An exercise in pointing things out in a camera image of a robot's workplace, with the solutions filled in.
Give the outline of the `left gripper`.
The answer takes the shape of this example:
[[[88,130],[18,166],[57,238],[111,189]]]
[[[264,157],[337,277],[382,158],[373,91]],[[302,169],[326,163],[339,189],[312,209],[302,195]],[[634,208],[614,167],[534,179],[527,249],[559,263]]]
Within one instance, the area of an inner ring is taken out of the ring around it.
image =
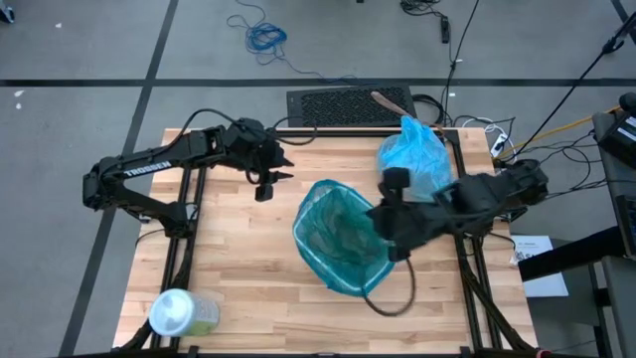
[[[278,158],[278,143],[255,119],[240,118],[228,128],[228,166],[259,172],[277,167],[293,167],[285,157]],[[271,180],[292,178],[292,174],[269,172]]]

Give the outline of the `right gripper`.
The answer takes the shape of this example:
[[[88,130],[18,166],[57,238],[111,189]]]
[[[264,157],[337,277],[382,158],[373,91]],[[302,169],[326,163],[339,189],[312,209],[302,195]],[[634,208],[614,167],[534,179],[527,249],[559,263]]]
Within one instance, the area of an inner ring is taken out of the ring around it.
[[[400,199],[382,200],[382,206],[367,211],[377,235],[392,242],[389,260],[400,262],[410,253],[442,235],[450,233],[446,219],[434,218],[440,207]]]

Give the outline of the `teal trash bag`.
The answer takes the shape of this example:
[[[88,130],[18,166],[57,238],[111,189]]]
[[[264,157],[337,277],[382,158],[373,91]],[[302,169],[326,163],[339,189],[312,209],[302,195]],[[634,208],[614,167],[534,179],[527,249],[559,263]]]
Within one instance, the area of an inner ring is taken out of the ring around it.
[[[392,271],[389,243],[367,216],[372,208],[355,189],[330,179],[316,182],[301,202],[294,242],[327,288],[362,297]]]

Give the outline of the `light blue trash bag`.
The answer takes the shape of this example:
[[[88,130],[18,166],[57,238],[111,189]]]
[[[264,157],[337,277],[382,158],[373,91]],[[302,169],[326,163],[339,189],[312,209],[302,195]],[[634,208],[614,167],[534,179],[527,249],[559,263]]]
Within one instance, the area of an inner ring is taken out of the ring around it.
[[[387,137],[377,152],[380,174],[393,167],[409,171],[405,195],[410,201],[432,202],[434,192],[453,182],[444,143],[430,127],[409,115],[400,119],[400,134]]]

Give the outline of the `black perforated floor panel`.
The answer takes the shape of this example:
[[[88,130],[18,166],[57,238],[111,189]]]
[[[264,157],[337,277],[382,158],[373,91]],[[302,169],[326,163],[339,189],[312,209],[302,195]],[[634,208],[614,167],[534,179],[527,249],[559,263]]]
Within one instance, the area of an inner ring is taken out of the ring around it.
[[[416,116],[407,86],[363,86],[293,90],[286,94],[290,127],[391,127],[401,115],[372,97],[377,91],[387,100]]]

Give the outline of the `thin brown strip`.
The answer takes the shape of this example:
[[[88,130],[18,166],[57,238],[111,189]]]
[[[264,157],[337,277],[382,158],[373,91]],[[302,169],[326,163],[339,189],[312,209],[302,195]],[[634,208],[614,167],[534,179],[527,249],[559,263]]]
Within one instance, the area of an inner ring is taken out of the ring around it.
[[[405,115],[409,116],[409,113],[405,109],[401,108],[397,104],[395,104],[392,101],[388,100],[380,92],[372,91],[371,92],[371,97],[373,98],[373,100],[375,102],[377,102],[379,105],[387,108],[388,110],[390,110],[392,112],[395,112],[395,113],[397,113],[399,115],[402,115],[402,116],[405,116]],[[443,130],[443,128],[442,128],[442,126],[440,124],[433,124],[433,123],[429,123],[427,121],[422,121],[421,123],[425,124],[428,127],[430,127],[433,131],[435,131],[439,135],[443,135],[444,134],[444,130]]]

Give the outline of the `wipes canister with green label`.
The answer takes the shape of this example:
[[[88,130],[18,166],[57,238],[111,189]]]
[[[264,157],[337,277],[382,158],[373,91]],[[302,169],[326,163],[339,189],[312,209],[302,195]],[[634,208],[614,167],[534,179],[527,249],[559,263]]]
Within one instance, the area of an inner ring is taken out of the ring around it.
[[[180,288],[162,292],[149,312],[149,324],[161,336],[203,336],[219,323],[220,309],[212,299]]]

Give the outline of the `white printed paper sheet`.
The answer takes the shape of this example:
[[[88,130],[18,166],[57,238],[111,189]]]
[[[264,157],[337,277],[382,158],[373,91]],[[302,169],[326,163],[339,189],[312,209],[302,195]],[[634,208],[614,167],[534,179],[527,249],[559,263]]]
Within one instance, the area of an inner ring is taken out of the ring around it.
[[[513,235],[514,253],[510,263],[516,266],[519,261],[551,251],[554,246],[549,236]],[[523,283],[526,298],[568,297],[568,290],[561,273],[535,278]]]

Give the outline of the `black beam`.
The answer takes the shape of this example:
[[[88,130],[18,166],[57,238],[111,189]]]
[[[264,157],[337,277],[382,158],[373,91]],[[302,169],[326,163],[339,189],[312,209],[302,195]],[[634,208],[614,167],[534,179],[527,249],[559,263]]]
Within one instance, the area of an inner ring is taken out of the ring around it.
[[[518,262],[522,281],[599,262],[605,257],[636,258],[636,232],[615,226]]]

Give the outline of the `grey cart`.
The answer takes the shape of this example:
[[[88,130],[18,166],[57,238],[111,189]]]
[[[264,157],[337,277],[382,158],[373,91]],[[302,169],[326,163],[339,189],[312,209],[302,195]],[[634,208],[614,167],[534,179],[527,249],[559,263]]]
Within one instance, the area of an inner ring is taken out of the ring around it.
[[[616,225],[601,236],[601,264],[623,358],[636,358],[636,169],[599,149]]]

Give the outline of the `black device with labels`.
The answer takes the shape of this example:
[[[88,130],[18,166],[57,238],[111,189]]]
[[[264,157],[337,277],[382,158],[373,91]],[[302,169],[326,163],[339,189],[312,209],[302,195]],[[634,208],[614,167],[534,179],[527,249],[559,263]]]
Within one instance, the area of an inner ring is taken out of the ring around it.
[[[636,92],[619,98],[620,109],[614,111],[613,122],[598,144],[627,166],[636,169]]]

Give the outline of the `black stand pole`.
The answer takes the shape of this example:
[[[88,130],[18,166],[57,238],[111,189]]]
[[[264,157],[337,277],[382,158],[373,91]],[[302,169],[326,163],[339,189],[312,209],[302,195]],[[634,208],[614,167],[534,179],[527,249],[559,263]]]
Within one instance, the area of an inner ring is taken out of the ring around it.
[[[548,117],[542,122],[542,124],[538,127],[538,129],[533,133],[533,135],[522,144],[521,148],[518,150],[518,154],[521,154],[528,145],[533,142],[535,139],[539,138],[540,132],[546,127],[546,125],[553,119],[553,117],[557,114],[557,112],[561,109],[561,107],[565,104],[565,102],[569,99],[572,93],[581,85],[581,83],[585,80],[587,75],[594,69],[594,67],[600,62],[600,60],[606,55],[612,54],[618,51],[624,44],[625,39],[630,35],[631,31],[636,28],[636,11],[634,11],[620,26],[620,28],[612,35],[609,40],[602,46],[600,53],[596,56],[596,58],[592,61],[592,63],[585,69],[585,71],[580,75],[580,77],[575,80],[567,91],[567,93],[563,96],[563,98],[559,101],[556,107],[551,111]]]

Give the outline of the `black aluminium table frame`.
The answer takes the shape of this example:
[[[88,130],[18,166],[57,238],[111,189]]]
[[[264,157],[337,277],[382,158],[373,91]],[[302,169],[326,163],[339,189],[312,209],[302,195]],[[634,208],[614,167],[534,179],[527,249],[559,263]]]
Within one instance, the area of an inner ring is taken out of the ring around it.
[[[200,208],[197,235],[175,242],[157,224],[141,228],[120,317],[116,345],[129,341],[146,320],[152,301],[176,273],[185,253],[193,256],[187,287],[214,300],[221,321],[212,333],[181,339],[151,338],[151,347],[204,356],[224,353],[318,358],[418,354],[456,358],[466,350],[499,348],[506,339],[487,315],[463,273],[496,302],[528,343],[537,341],[521,276],[510,263],[513,247],[505,223],[482,246],[450,236],[415,251],[398,264],[368,299],[328,289],[297,252],[291,227],[310,187],[334,179],[367,200],[380,198],[376,153],[385,128],[285,128],[286,156],[294,163],[270,201],[254,200],[240,172],[218,167],[187,174],[155,174],[154,199],[183,200]]]

